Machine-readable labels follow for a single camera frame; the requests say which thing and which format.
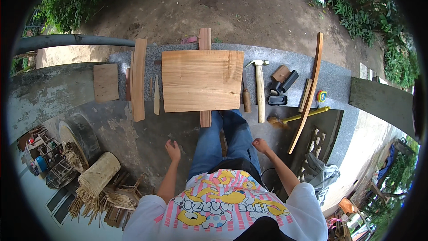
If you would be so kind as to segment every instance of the human hand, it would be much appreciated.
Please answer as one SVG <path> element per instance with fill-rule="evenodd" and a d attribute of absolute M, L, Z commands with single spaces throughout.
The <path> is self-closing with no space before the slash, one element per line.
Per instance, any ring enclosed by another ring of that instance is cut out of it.
<path fill-rule="evenodd" d="M 181 152 L 179 149 L 179 144 L 174 141 L 174 143 L 171 143 L 171 139 L 167 140 L 167 143 L 165 144 L 165 149 L 167 150 L 169 157 L 173 162 L 180 161 Z"/>
<path fill-rule="evenodd" d="M 270 153 L 273 153 L 272 149 L 270 149 L 264 139 L 256 138 L 252 142 L 252 145 L 262 154 L 269 155 Z"/>

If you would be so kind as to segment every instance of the yellow brush handle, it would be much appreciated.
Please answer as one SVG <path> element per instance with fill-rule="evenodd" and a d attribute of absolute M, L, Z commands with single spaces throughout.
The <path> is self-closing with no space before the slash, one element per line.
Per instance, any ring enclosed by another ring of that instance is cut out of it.
<path fill-rule="evenodd" d="M 309 114 L 308 114 L 308 116 L 310 116 L 310 115 L 316 115 L 316 114 L 319 114 L 319 113 L 322 113 L 322 112 L 328 111 L 328 110 L 330 110 L 330 109 L 331 109 L 331 107 L 330 107 L 330 106 L 321 107 L 321 108 L 318 108 L 317 110 L 310 111 L 310 112 L 309 112 Z M 295 116 L 292 116 L 292 117 L 289 117 L 289 118 L 284 119 L 282 122 L 283 122 L 283 123 L 287 123 L 287 122 L 290 122 L 290 121 L 293 121 L 293 120 L 300 119 L 301 117 L 302 117 L 302 115 L 301 115 L 301 114 L 300 114 L 300 115 L 295 115 Z"/>

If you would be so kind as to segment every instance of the white t-shirt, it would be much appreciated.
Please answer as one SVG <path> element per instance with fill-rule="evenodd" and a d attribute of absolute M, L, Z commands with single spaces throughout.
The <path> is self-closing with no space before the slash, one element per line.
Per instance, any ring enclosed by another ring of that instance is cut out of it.
<path fill-rule="evenodd" d="M 284 234 L 298 241 L 327 240 L 312 185 L 297 185 L 284 204 L 247 172 L 230 169 L 192 177 L 168 205 L 157 195 L 145 195 L 122 240 L 233 240 L 263 216 L 276 220 Z"/>

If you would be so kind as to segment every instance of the gray pipe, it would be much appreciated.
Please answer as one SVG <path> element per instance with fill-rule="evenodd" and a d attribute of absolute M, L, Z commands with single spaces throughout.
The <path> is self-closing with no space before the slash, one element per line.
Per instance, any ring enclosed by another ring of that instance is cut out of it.
<path fill-rule="evenodd" d="M 135 46 L 135 41 L 114 37 L 101 37 L 98 35 L 39 35 L 19 40 L 15 55 L 26 53 L 31 50 L 68 45 Z"/>

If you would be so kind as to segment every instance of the person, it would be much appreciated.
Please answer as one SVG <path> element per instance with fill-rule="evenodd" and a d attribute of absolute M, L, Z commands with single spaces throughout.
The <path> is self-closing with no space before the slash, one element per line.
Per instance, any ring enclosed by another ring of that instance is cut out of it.
<path fill-rule="evenodd" d="M 168 140 L 171 164 L 165 178 L 157 195 L 140 199 L 122 240 L 327 240 L 313 186 L 300 183 L 265 140 L 253 141 L 239 110 L 211 116 L 212 126 L 200 129 L 185 190 L 174 197 L 181 153 L 178 143 Z M 272 162 L 289 195 L 286 204 L 264 187 L 256 150 Z"/>

